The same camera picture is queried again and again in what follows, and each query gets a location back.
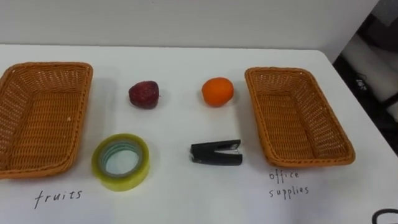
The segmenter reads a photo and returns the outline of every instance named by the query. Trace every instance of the basket rim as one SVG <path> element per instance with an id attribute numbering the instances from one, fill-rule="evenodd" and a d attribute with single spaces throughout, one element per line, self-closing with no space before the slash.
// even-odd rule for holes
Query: basket rim
<path id="1" fill-rule="evenodd" d="M 53 164 L 49 164 L 46 166 L 42 167 L 37 167 L 37 168 L 28 168 L 28 169 L 8 169 L 8 170 L 0 170 L 0 179 L 2 178 L 13 178 L 14 176 L 21 177 L 23 174 L 29 174 L 32 175 L 34 173 L 40 173 L 43 171 L 46 171 L 46 173 L 51 173 L 52 170 L 56 170 L 58 172 L 60 167 L 64 167 L 64 171 L 67 170 L 68 167 L 72 165 L 71 162 L 73 162 L 76 158 L 76 155 L 73 155 L 74 152 L 77 152 L 78 146 L 80 145 L 80 140 L 81 140 L 81 135 L 78 134 L 80 131 L 81 127 L 83 126 L 84 122 L 84 117 L 85 117 L 85 109 L 87 107 L 86 101 L 88 100 L 89 94 L 90 94 L 90 86 L 91 86 L 91 81 L 93 78 L 93 67 L 86 62 L 23 62 L 23 63 L 17 63 L 9 68 L 4 72 L 3 76 L 0 78 L 0 99 L 3 97 L 3 93 L 5 90 L 5 86 L 9 83 L 9 81 L 12 80 L 13 75 L 13 70 L 19 67 L 37 67 L 37 66 L 53 66 L 53 67 L 63 67 L 63 66 L 75 66 L 75 67 L 83 67 L 85 68 L 85 82 L 82 87 L 82 93 L 80 95 L 79 99 L 79 104 L 80 107 L 76 113 L 79 114 L 77 119 L 74 121 L 73 124 L 73 134 L 71 138 L 71 144 L 69 148 L 65 151 L 67 153 L 67 156 L 65 156 L 61 161 Z"/>
<path id="2" fill-rule="evenodd" d="M 268 134 L 268 129 L 266 128 L 266 124 L 264 123 L 264 117 L 263 113 L 261 113 L 261 109 L 259 107 L 259 101 L 256 96 L 256 93 L 254 92 L 254 83 L 252 80 L 252 77 L 254 76 L 252 72 L 279 72 L 279 71 L 291 71 L 291 72 L 300 72 L 302 75 L 305 75 L 309 80 L 311 86 L 314 88 L 316 91 L 316 94 L 321 98 L 322 103 L 326 107 L 326 111 L 328 115 L 330 116 L 333 125 L 337 128 L 341 138 L 342 138 L 342 143 L 344 144 L 345 148 L 347 149 L 348 153 L 344 157 L 332 159 L 332 158 L 327 158 L 327 159 L 319 159 L 319 158 L 314 158 L 314 159 L 284 159 L 281 158 L 277 153 L 276 149 L 272 145 L 272 143 L 269 140 L 269 134 Z M 355 160 L 356 154 L 354 151 L 354 148 L 349 141 L 343 127 L 341 126 L 339 120 L 336 117 L 336 114 L 333 112 L 333 108 L 331 108 L 328 100 L 326 99 L 326 96 L 323 94 L 322 90 L 320 89 L 315 77 L 306 69 L 304 68 L 294 68 L 294 67 L 251 67 L 248 68 L 245 73 L 244 73 L 246 83 L 249 87 L 249 94 L 250 98 L 252 101 L 252 105 L 255 108 L 257 112 L 255 112 L 255 117 L 258 119 L 261 125 L 257 123 L 257 128 L 261 128 L 265 134 L 265 139 L 263 141 L 261 140 L 262 144 L 266 144 L 266 147 L 262 147 L 264 152 L 267 154 L 268 159 L 274 163 L 276 163 L 279 166 L 289 166 L 289 167 L 303 167 L 307 166 L 304 164 L 309 164 L 311 163 L 314 166 L 319 166 L 319 164 L 323 164 L 323 166 L 329 166 L 331 164 L 350 164 Z"/>

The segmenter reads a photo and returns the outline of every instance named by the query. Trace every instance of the tape core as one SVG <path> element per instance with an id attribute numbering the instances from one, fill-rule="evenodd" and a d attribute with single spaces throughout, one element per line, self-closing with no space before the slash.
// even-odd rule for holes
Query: tape core
<path id="1" fill-rule="evenodd" d="M 108 172 L 106 170 L 106 164 L 108 163 L 109 159 L 113 155 L 121 151 L 132 151 L 136 153 L 138 155 L 137 164 L 134 167 L 132 167 L 131 170 L 123 174 L 114 174 Z M 107 175 L 108 177 L 114 177 L 114 178 L 123 178 L 129 176 L 130 174 L 135 172 L 135 170 L 137 170 L 141 166 L 141 164 L 142 164 L 142 148 L 138 143 L 128 139 L 118 139 L 117 141 L 110 142 L 103 148 L 98 158 L 98 165 L 101 172 Z"/>

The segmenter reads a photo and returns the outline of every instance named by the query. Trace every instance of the text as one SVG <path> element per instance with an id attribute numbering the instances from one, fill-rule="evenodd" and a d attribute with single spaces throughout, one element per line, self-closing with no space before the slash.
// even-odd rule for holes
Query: text
<path id="1" fill-rule="evenodd" d="M 39 196 L 35 198 L 35 207 L 36 209 L 39 206 L 40 203 L 48 203 L 48 202 L 54 202 L 54 201 L 60 201 L 60 200 L 72 200 L 72 199 L 79 199 L 81 197 L 81 194 L 83 193 L 82 190 L 79 190 L 77 192 L 71 191 L 71 192 L 64 192 L 62 194 L 54 194 L 54 195 L 45 195 L 43 194 L 43 191 L 39 193 Z"/>

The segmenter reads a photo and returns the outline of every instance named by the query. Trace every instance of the white table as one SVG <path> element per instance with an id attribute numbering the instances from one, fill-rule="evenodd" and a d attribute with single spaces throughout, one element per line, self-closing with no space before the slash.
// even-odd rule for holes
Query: white table
<path id="1" fill-rule="evenodd" d="M 0 57 L 0 70 L 26 61 L 83 61 L 95 70 L 76 164 L 56 177 L 0 180 L 2 223 L 359 224 L 370 223 L 376 210 L 398 206 L 397 156 L 319 51 L 0 45 Z M 283 184 L 271 180 L 275 167 L 264 160 L 243 76 L 253 66 L 312 72 L 353 143 L 356 161 L 283 169 L 298 178 L 294 174 Z M 213 109 L 203 105 L 198 91 L 217 76 L 232 80 L 237 94 L 225 107 Z M 143 80 L 160 86 L 160 103 L 151 111 L 138 110 L 127 100 L 129 87 Z M 142 137 L 151 159 L 146 180 L 121 193 L 104 188 L 90 168 L 95 147 L 116 133 Z M 242 139 L 241 166 L 188 159 L 191 144 L 227 139 Z M 286 200 L 276 194 L 293 187 L 308 193 Z M 66 197 L 41 200 L 34 209 L 41 191 Z M 75 198 L 68 199 L 72 191 Z M 381 223 L 397 220 L 380 218 Z"/>

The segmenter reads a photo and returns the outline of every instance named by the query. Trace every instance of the white wall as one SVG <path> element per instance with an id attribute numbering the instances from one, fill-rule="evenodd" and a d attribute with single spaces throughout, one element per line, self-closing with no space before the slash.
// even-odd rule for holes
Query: white wall
<path id="1" fill-rule="evenodd" d="M 2 0 L 0 43 L 343 50 L 377 0 Z"/>

